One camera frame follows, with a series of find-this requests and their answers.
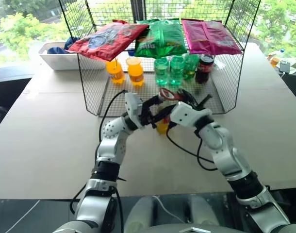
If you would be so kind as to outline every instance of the plastic bottle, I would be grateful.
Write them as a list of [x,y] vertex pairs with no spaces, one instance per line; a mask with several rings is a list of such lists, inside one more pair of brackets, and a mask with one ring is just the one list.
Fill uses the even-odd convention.
[[183,62],[183,79],[190,80],[195,76],[196,68],[200,60],[197,54],[187,54]]
[[122,84],[125,76],[121,64],[115,59],[106,63],[106,70],[110,74],[111,81],[115,84]]
[[166,133],[167,129],[168,129],[168,125],[169,125],[170,119],[169,116],[163,118],[162,120],[160,120],[159,122],[157,122],[157,131],[159,134],[164,134]]
[[170,82],[172,85],[179,86],[182,83],[183,57],[176,55],[170,62]]
[[127,59],[127,64],[129,66],[128,73],[130,80],[134,86],[142,86],[144,84],[144,70],[140,65],[141,59],[139,57],[134,57],[134,51],[129,51],[130,57]]
[[200,57],[200,61],[197,67],[196,82],[203,84],[208,81],[209,73],[214,66],[214,57],[211,55],[203,55]]
[[168,60],[166,57],[156,59],[154,61],[154,71],[156,73],[156,83],[158,86],[163,86],[168,83]]
[[[169,106],[170,102],[168,100],[165,100],[163,103],[159,104],[158,106],[158,112],[160,112],[162,109],[164,109],[165,107]],[[167,129],[168,129],[168,125],[170,123],[170,118],[169,116],[166,116],[165,118],[163,118],[162,120],[160,120],[159,122],[157,122],[157,131],[159,134],[164,134],[166,133]]]
[[280,49],[279,51],[269,53],[268,58],[270,60],[271,66],[276,67],[277,63],[282,59],[284,52],[285,49]]

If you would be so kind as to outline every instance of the grid mesh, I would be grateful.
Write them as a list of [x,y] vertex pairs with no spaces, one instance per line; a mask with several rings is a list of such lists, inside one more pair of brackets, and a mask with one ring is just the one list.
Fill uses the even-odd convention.
[[[256,17],[260,0],[77,0],[71,4],[59,0],[72,36],[84,37],[112,22],[113,19],[135,22],[143,19],[194,18],[202,20],[221,20],[232,34],[244,53],[248,36]],[[123,70],[127,71],[127,52],[118,56]],[[214,113],[225,113],[235,107],[243,55],[219,55],[215,58],[217,66],[206,85],[184,83],[182,88],[190,91],[198,100],[208,93],[207,107]],[[125,88],[137,92],[144,100],[158,93],[154,81],[154,59],[142,58],[145,71],[145,85],[135,88],[129,81],[114,85],[108,80],[105,64],[79,55],[82,88],[86,108],[95,115],[102,115],[110,99]],[[121,98],[117,99],[109,111],[109,116],[119,116],[124,112]]]
[[113,22],[113,19],[134,21],[130,0],[90,0],[89,7],[97,30]]
[[[110,100],[114,97],[114,95],[120,90],[126,89],[130,92],[137,93],[143,101],[148,100],[152,96],[155,96],[159,93],[159,88],[155,83],[155,75],[146,73],[144,74],[144,84],[141,87],[133,86],[130,82],[129,75],[125,73],[125,81],[121,85],[113,84],[111,81],[108,81],[108,87],[106,93],[104,93],[104,101],[102,107],[100,108],[99,115],[102,117],[104,112],[110,102]],[[208,94],[211,94],[213,98],[207,101],[205,107],[210,108],[214,114],[224,113],[224,109],[222,107],[222,103],[220,102],[220,98],[218,96],[217,89],[212,81],[209,79],[206,84],[198,84],[195,80],[183,81],[181,88],[189,91],[198,102],[201,102]],[[165,88],[171,91],[178,91],[178,88],[171,85],[166,85]],[[124,96],[119,96],[112,103],[107,116],[109,117],[118,117],[121,116],[125,110],[124,105]]]
[[243,48],[246,47],[260,1],[261,0],[235,0],[232,10],[229,13],[226,27]]
[[236,105],[243,55],[218,55],[211,72],[225,113]]
[[70,3],[68,0],[59,0],[70,35],[83,38],[95,31],[94,23],[89,14],[89,7],[85,0]]
[[193,18],[225,21],[232,0],[146,0],[146,17],[151,18]]

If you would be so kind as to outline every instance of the white plastic container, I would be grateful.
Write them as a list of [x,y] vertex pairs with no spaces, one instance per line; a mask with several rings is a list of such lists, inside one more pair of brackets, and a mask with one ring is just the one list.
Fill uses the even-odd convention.
[[[39,50],[40,57],[53,69],[53,70],[70,70],[79,69],[78,58],[76,53],[69,54],[47,54],[47,50],[52,47],[60,47],[64,49],[65,41],[48,42],[45,43]],[[84,56],[80,56],[80,66],[82,69],[104,69],[105,63],[93,60]]]

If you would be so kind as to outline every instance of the red snack bag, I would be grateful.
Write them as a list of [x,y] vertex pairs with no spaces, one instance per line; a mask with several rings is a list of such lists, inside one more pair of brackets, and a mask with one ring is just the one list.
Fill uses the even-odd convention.
[[182,19],[190,54],[242,54],[221,21]]
[[148,27],[148,24],[129,24],[114,20],[95,34],[77,40],[68,51],[78,52],[95,60],[111,61]]

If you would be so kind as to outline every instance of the chip bag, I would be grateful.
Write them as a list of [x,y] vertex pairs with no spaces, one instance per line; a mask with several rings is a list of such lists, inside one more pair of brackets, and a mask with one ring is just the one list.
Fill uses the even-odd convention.
[[242,54],[221,21],[182,19],[190,54]]
[[122,20],[114,20],[95,34],[77,40],[68,52],[78,52],[95,60],[111,61],[148,27],[148,24],[129,24]]
[[187,52],[179,19],[152,19],[137,23],[149,23],[149,30],[136,39],[135,56],[161,58]]

